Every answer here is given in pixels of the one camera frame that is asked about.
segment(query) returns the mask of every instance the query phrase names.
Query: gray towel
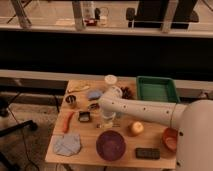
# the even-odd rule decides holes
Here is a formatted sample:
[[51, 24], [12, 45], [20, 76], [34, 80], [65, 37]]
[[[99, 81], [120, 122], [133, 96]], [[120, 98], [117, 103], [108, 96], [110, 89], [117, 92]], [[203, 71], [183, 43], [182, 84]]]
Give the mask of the gray towel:
[[71, 156], [77, 154], [81, 149], [80, 135], [78, 133], [70, 133], [61, 135], [53, 145], [53, 152], [63, 156]]

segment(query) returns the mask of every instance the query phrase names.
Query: small box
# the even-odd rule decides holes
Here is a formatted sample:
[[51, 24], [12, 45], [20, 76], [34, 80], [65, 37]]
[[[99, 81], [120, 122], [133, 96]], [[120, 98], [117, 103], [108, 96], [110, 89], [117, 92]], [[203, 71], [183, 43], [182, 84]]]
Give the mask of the small box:
[[171, 78], [138, 76], [136, 84], [139, 100], [180, 103]]

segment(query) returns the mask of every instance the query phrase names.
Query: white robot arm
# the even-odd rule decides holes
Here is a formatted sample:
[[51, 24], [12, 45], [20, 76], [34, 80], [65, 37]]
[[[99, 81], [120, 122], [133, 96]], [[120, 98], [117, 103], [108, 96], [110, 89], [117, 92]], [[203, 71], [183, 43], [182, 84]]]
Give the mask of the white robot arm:
[[121, 112], [174, 128], [179, 131], [176, 170], [213, 170], [213, 101], [200, 100], [186, 106], [121, 97], [122, 91], [116, 86], [101, 96], [104, 117]]

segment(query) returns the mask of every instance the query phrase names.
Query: black chair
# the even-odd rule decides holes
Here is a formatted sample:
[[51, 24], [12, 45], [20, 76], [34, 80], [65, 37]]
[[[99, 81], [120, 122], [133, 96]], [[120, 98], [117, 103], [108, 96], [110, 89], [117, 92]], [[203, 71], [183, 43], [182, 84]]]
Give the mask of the black chair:
[[[134, 8], [127, 8], [126, 19], [128, 27], [160, 28], [163, 22], [169, 0], [141, 0], [137, 13]], [[187, 29], [189, 22], [199, 22], [199, 17], [193, 11], [197, 0], [179, 0], [172, 28]]]
[[[0, 98], [0, 116], [5, 117], [5, 116], [8, 115], [8, 110], [7, 110], [8, 105], [9, 104], [3, 98]], [[16, 131], [17, 129], [21, 129], [21, 128], [27, 126], [27, 125], [29, 125], [30, 130], [32, 130], [32, 131], [35, 131], [38, 128], [38, 126], [37, 126], [37, 124], [35, 122], [33, 122], [32, 120], [28, 120], [26, 122], [17, 124], [15, 126], [6, 128], [4, 130], [0, 130], [0, 137], [8, 135], [11, 132]], [[18, 170], [20, 170], [19, 165], [11, 164], [7, 160], [7, 158], [2, 154], [1, 151], [0, 151], [0, 162], [2, 162], [9, 171], [18, 171]]]

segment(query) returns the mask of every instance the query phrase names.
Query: purple bowl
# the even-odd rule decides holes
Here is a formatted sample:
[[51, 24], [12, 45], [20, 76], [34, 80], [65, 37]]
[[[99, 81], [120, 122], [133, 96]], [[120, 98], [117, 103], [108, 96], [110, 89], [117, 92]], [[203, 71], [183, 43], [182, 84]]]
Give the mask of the purple bowl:
[[96, 141], [96, 150], [100, 157], [107, 161], [120, 159], [125, 150], [126, 144], [121, 134], [116, 131], [103, 132]]

